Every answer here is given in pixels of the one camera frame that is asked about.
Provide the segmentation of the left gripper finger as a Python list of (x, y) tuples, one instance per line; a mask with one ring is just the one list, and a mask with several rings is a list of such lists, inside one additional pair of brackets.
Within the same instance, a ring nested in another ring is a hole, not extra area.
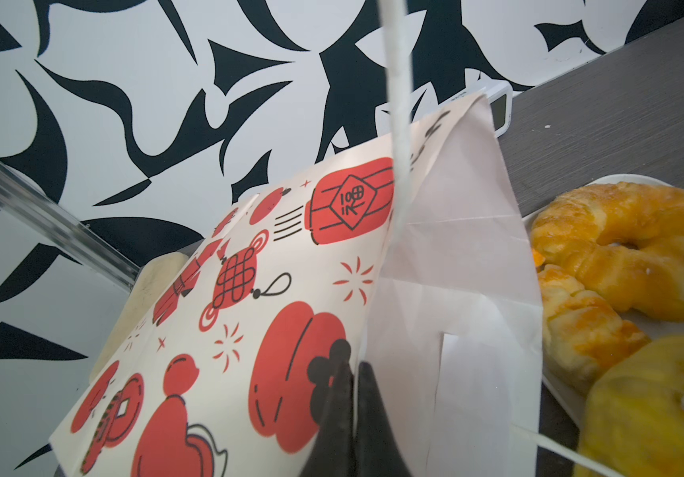
[(411, 203), (411, 107), (413, 71), (408, 45), (406, 19), (407, 2), (378, 2), (379, 17), (384, 30), (386, 55), (387, 98), (390, 107), (391, 143), (394, 161), (394, 212), (392, 238), (403, 230), (407, 208)]

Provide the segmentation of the yellow fake braided bread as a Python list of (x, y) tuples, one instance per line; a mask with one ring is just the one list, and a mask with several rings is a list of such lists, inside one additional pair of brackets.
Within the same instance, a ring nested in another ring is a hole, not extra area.
[(614, 310), (684, 322), (684, 190), (590, 184), (534, 219), (530, 242)]

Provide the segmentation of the red white paper bag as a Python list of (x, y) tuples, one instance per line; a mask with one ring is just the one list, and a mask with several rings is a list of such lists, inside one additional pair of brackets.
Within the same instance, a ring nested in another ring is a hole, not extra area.
[(242, 200), (51, 436), (68, 476), (296, 476), (372, 367), (414, 476), (532, 476), (542, 300), (481, 93)]

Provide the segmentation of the yellow fake croissant bread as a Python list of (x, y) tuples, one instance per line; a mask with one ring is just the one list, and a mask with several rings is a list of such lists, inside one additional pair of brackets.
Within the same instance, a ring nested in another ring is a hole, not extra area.
[(624, 476), (684, 476), (684, 334), (609, 369), (586, 400), (580, 454)]

